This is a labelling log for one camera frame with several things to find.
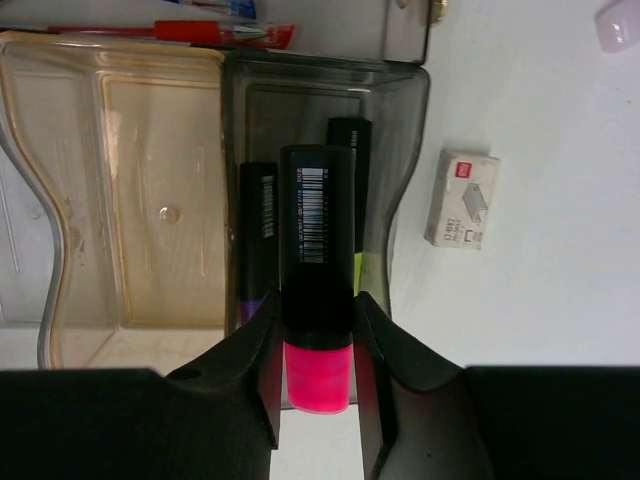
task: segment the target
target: red pen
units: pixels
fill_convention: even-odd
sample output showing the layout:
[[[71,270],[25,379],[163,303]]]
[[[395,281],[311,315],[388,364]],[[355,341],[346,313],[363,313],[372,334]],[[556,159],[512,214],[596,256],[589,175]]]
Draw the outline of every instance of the red pen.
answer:
[[[158,20],[153,27],[47,27],[49,33],[90,33],[146,37],[173,42],[206,43],[284,50],[293,36],[290,24],[221,23],[200,20]]]

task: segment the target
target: purple highlighter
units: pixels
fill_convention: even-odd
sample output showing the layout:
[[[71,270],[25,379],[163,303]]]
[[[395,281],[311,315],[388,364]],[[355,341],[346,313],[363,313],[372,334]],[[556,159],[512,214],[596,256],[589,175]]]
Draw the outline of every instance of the purple highlighter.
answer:
[[[279,287],[277,176],[275,163],[239,167],[240,325],[251,319],[269,290]]]

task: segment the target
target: barcode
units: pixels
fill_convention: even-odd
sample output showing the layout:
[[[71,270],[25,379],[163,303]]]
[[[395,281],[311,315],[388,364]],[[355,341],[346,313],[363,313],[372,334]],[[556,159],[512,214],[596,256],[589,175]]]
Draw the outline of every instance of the barcode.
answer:
[[[273,237],[273,175],[262,177],[262,238]]]
[[[324,169],[301,168],[302,189],[300,225],[300,261],[303,263],[324,263]]]

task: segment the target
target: pink highlighter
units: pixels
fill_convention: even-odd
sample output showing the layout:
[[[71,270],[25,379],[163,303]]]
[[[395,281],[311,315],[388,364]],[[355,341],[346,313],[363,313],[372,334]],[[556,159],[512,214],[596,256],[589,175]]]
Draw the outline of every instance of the pink highlighter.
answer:
[[[280,162],[280,272],[287,388],[305,412],[349,405],[354,319],[354,170],[349,147],[298,145]]]

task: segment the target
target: plastic tray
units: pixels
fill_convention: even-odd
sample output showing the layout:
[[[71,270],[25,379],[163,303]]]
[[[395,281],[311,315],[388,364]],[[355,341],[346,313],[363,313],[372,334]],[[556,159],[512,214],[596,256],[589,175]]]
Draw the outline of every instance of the plastic tray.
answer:
[[[227,191],[213,50],[3,34],[3,147],[53,226],[52,367],[166,373],[219,340]]]
[[[427,73],[407,64],[245,50],[227,57],[224,75],[231,176],[244,162],[279,162],[283,146],[325,143],[332,117],[362,117],[372,122],[360,289],[390,313],[392,224],[420,152]],[[232,195],[236,183],[231,177]],[[232,211],[230,218],[238,213]],[[355,382],[352,385],[354,400]]]

